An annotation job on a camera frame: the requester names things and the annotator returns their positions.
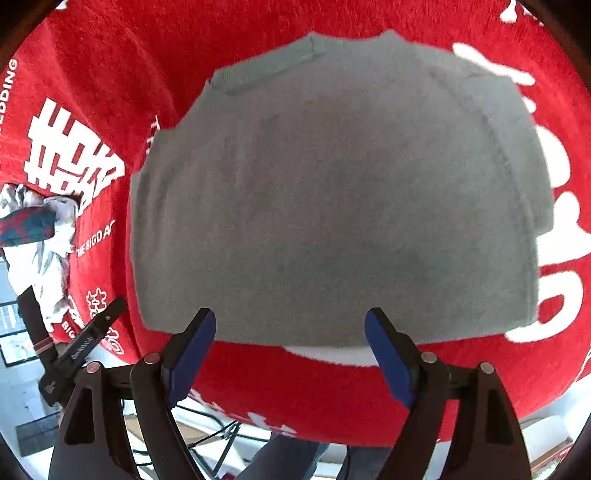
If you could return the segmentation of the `floral patterned clothes pile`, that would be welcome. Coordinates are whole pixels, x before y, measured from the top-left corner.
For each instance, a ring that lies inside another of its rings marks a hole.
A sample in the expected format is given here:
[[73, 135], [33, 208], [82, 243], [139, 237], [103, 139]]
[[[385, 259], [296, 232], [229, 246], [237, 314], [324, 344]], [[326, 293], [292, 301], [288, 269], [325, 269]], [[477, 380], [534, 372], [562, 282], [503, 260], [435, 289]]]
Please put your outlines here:
[[1, 216], [25, 207], [46, 207], [55, 214], [54, 235], [43, 241], [6, 247], [8, 282], [15, 294], [31, 287], [48, 331], [69, 311], [68, 257], [74, 252], [77, 202], [63, 196], [43, 197], [29, 187], [6, 184], [1, 189]]

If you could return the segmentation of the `grey small shirt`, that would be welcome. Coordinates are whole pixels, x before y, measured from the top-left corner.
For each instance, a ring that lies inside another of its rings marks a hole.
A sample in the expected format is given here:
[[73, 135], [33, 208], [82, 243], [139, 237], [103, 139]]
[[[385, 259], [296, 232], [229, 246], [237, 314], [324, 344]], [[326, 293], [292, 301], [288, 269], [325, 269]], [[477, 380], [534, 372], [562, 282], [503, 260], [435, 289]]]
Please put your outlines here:
[[214, 73], [132, 178], [152, 330], [358, 346], [380, 307], [415, 342], [537, 316], [544, 155], [514, 82], [393, 32], [311, 34]]

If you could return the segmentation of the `person's dark trousers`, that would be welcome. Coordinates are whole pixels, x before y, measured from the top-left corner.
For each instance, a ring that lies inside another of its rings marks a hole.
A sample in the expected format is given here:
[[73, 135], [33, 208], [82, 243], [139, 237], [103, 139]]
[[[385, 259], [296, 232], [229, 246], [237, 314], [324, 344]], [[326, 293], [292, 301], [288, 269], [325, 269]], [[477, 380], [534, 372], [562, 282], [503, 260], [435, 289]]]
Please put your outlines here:
[[[311, 479], [329, 445], [273, 434], [235, 480], [304, 480]], [[335, 479], [378, 477], [392, 448], [349, 446], [346, 458]]]

